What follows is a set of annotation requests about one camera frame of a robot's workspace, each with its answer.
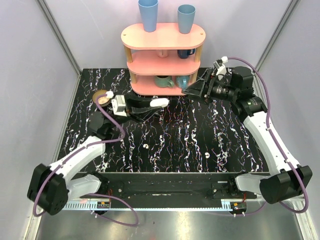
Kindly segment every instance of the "black marble table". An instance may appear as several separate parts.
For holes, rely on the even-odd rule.
[[[198,77],[205,70],[201,68]],[[135,94],[127,69],[84,69],[59,159],[87,138],[89,114],[97,110],[92,96],[100,89]],[[82,172],[268,172],[256,141],[228,102],[204,105],[185,96],[168,98],[169,106],[148,121],[124,123],[125,139],[107,145]]]

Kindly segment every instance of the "shelf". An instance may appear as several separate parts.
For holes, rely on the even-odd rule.
[[[123,44],[134,50],[195,49],[204,43],[205,38],[205,31],[196,24],[188,34],[180,33],[177,23],[157,23],[153,32],[144,31],[142,23],[137,23],[121,33]]]
[[[177,87],[158,87],[155,84],[154,76],[136,76],[137,83],[131,82],[133,91],[144,96],[184,96],[181,88]]]
[[[200,61],[195,62],[195,55],[181,59],[177,50],[169,50],[167,57],[159,57],[155,50],[137,51],[132,54],[133,62],[127,63],[129,70],[136,75],[186,76],[195,73]]]

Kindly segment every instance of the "white wall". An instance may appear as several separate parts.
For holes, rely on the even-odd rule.
[[[81,68],[124,68],[121,32],[140,23],[138,0],[46,0]],[[206,31],[202,67],[222,56],[256,64],[290,0],[159,0],[158,22],[176,22],[182,4],[196,8]]]
[[[271,117],[281,138],[313,177],[310,213],[320,234],[320,2],[301,1],[262,66]]]
[[[35,0],[0,0],[0,239],[21,239],[34,168],[58,144],[77,76]]]

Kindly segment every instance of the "pink mug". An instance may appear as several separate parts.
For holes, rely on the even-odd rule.
[[[168,50],[156,50],[156,54],[160,58],[168,57]]]

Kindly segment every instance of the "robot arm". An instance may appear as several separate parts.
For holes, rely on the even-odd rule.
[[[204,79],[190,85],[184,93],[191,99],[205,104],[211,103],[212,98],[229,101],[232,111],[250,131],[261,149],[270,176],[240,173],[231,181],[234,184],[235,195],[241,191],[256,193],[262,195],[269,204],[301,195],[302,190],[297,177],[287,162],[291,162],[297,170],[305,187],[312,177],[311,169],[309,166],[302,167],[290,154],[270,121],[269,129],[288,156],[287,160],[283,159],[266,125],[267,108],[263,101],[254,95],[254,76],[249,68],[235,67],[230,82],[221,81],[227,72],[224,65],[227,61],[227,57],[217,60],[213,64],[215,70],[209,69]]]
[[[112,92],[107,92],[108,99],[114,97]],[[168,106],[167,98],[144,98],[134,95],[116,95],[111,101],[112,118],[117,123],[123,124],[128,120],[144,122],[152,117],[158,110]],[[64,158],[53,162],[49,166],[39,164],[33,171],[27,197],[35,201],[40,187],[45,179],[54,170],[60,167],[52,176],[40,194],[38,205],[50,215],[59,213],[69,200],[73,200],[90,193],[101,192],[105,194],[108,189],[108,179],[97,172],[92,172],[84,177],[73,179],[74,176],[96,157],[101,156],[106,149],[102,141],[113,138],[113,125],[100,111],[89,116],[89,137],[76,149]]]

